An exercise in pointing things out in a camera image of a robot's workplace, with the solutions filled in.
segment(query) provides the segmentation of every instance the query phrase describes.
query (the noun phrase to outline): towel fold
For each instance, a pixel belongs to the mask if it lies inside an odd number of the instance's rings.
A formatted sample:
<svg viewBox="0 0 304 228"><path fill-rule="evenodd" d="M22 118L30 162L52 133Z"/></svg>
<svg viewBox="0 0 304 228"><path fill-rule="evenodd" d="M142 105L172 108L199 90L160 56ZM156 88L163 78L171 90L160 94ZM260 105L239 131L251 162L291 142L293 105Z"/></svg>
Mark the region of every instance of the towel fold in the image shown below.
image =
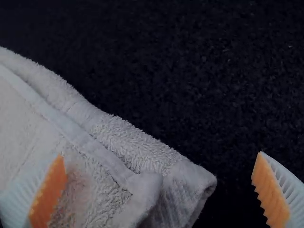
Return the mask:
<svg viewBox="0 0 304 228"><path fill-rule="evenodd" d="M204 168L1 47L0 151L0 190L46 154L63 154L69 178L51 227L188 228L216 186Z"/></svg>

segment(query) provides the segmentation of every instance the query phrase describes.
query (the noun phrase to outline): black carpet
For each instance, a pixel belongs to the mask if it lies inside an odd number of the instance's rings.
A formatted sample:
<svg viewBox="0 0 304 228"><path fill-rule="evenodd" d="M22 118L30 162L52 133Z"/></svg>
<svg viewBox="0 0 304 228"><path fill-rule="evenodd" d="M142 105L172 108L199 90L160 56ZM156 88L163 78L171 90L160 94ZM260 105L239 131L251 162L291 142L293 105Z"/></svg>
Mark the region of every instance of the black carpet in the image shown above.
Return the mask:
<svg viewBox="0 0 304 228"><path fill-rule="evenodd" d="M257 152L304 181L303 15L300 0L13 0L0 46L214 173L195 227L267 227Z"/></svg>

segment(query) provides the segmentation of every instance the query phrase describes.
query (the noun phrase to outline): white towel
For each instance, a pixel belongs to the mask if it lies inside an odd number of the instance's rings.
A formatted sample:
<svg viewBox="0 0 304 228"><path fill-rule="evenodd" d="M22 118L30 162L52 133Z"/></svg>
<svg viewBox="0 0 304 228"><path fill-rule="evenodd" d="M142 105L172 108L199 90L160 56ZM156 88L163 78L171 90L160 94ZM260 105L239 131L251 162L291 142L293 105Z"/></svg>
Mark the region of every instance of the white towel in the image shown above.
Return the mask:
<svg viewBox="0 0 304 228"><path fill-rule="evenodd" d="M63 154L69 181L51 227L188 228L216 186L204 168L1 47L0 151L0 190Z"/></svg>

